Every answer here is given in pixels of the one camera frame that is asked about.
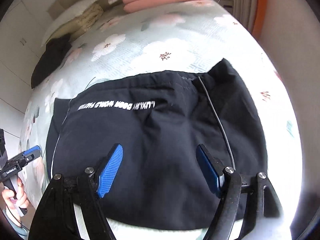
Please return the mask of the person's left hand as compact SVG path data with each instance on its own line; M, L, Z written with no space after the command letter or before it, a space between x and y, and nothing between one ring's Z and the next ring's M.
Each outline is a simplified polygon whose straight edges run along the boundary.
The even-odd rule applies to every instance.
M12 213L18 213L16 206L22 209L26 209L29 206L29 200L27 194L24 191L24 184L20 177L17 178L17 189L14 191L10 189L4 189L2 191L2 197Z

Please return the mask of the teal sleeve left forearm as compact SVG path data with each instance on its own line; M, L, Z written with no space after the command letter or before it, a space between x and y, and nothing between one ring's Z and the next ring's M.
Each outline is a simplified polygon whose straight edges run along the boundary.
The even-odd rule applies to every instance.
M10 223L11 227L17 232L17 234L22 239L28 239L29 230L24 226L17 226L6 214L6 211L3 210L4 216L7 219L7 221Z

